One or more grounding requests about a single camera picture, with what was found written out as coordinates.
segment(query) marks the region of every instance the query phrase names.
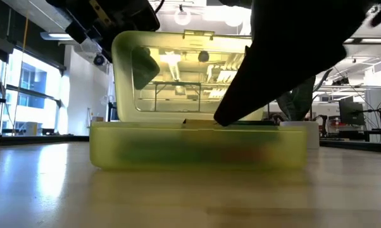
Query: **wooden table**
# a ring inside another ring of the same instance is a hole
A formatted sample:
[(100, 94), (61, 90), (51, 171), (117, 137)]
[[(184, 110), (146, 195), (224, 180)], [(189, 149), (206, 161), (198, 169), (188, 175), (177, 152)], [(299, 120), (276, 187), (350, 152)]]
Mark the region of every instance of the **wooden table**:
[(322, 148), (304, 172), (105, 172), (84, 142), (2, 148), (6, 227), (381, 227), (381, 154)]

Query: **desk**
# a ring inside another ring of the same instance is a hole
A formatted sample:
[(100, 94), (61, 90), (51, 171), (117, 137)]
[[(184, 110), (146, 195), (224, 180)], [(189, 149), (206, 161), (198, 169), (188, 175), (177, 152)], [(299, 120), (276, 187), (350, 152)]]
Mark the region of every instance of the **desk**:
[(89, 144), (0, 148), (0, 227), (381, 227), (381, 154), (305, 172), (104, 172)]

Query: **plastic container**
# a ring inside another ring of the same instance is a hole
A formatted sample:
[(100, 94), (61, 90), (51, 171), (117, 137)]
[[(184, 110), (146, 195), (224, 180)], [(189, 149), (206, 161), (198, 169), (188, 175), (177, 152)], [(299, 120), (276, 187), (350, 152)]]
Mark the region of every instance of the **plastic container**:
[(320, 149), (320, 133), (318, 131), (318, 123), (312, 121), (284, 121), (280, 123), (283, 127), (299, 126), (306, 128), (307, 131), (307, 148)]
[(93, 122), (91, 162), (118, 170), (299, 169), (306, 164), (302, 127), (201, 127)]

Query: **metal frame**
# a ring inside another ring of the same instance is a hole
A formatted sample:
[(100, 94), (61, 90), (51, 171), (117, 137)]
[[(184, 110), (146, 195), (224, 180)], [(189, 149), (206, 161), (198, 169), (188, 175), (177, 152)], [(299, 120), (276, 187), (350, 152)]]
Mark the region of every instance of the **metal frame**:
[[(17, 42), (16, 46), (14, 48), (19, 50), (19, 51), (23, 51), (22, 46), (23, 46), (23, 44), (21, 42)], [(25, 49), (25, 53), (28, 54), (28, 55), (31, 55), (34, 58), (37, 58), (38, 60), (42, 61), (45, 64), (48, 64), (48, 65), (50, 65), (52, 67), (57, 68), (58, 70), (60, 70), (62, 72), (66, 70), (66, 66), (64, 66), (61, 63), (58, 63), (56, 61), (53, 61), (53, 60), (47, 60), (43, 56), (41, 56), (41, 54), (39, 54), (39, 53), (32, 52), (29, 49)]]
[(36, 92), (36, 91), (31, 91), (29, 89), (24, 89), (24, 88), (17, 87), (17, 86), (14, 86), (14, 85), (6, 85), (6, 90), (8, 90), (8, 89), (10, 91), (21, 92), (21, 93), (24, 93), (24, 94), (27, 94), (27, 95), (38, 97), (38, 98), (44, 98), (44, 99), (53, 100), (53, 101), (55, 101), (57, 103), (58, 108), (61, 108), (61, 100), (60, 99), (56, 99), (55, 97), (49, 96), (47, 94), (43, 94), (41, 92)]
[[(200, 82), (150, 82), (149, 85), (155, 85), (154, 87), (154, 111), (157, 111), (157, 101), (158, 100), (167, 100), (169, 101), (169, 99), (158, 99), (157, 98), (157, 95), (159, 94), (159, 92), (161, 92), (167, 85), (171, 85), (171, 86), (174, 86), (174, 85), (180, 85), (180, 86), (198, 86), (199, 87), (199, 92), (195, 89), (196, 93), (198, 93), (199, 95), (199, 99), (197, 100), (198, 101), (198, 109), (197, 111), (193, 111), (193, 112), (201, 112), (201, 93), (202, 93), (202, 85), (213, 85), (213, 84), (206, 84), (206, 83), (200, 83)], [(161, 89), (158, 89), (158, 86), (159, 85), (164, 85)]]

